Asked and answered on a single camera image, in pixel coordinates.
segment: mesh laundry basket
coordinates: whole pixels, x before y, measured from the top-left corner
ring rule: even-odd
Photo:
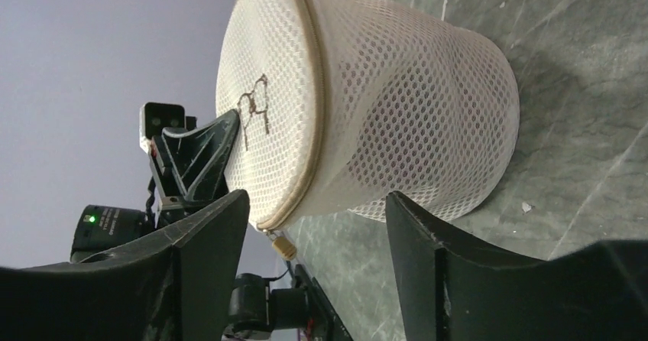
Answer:
[[[346,209],[383,220],[393,190],[464,215],[501,179],[519,124],[492,42],[385,0],[237,0],[216,84],[229,109],[242,126],[225,177],[269,231]]]

